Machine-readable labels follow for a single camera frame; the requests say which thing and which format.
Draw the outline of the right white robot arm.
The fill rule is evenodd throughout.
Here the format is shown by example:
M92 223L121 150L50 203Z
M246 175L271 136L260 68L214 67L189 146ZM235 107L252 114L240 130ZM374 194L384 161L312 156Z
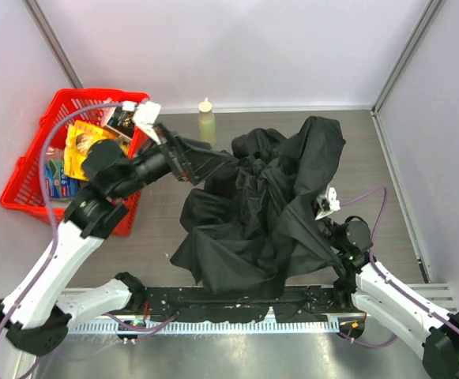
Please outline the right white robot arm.
M318 221L342 264L336 289L403 341L431 378L459 378L459 311L434 304L402 283L372 255L371 231L358 216Z

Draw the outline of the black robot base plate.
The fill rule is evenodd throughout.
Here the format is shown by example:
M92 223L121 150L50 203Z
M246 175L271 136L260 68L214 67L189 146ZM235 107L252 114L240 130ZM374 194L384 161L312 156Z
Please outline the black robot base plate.
M149 287L146 303L152 321L213 323L261 322L272 311L277 322L325 321L329 314L356 313L347 295L332 287L286 286L282 295L213 294L201 287Z

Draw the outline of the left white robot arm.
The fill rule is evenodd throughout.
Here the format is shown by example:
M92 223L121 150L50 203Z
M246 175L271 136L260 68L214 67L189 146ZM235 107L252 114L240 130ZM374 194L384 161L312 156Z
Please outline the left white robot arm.
M160 123L152 131L158 140L149 141L133 158L108 139L88 150L82 164L88 184L64 211L51 244L29 274L0 299L0 325L15 348L47 355L79 324L114 310L137 312L145 303L145 287L128 272L70 300L60 295L127 215L125 198L168 174L197 185L230 159L210 144L180 137Z

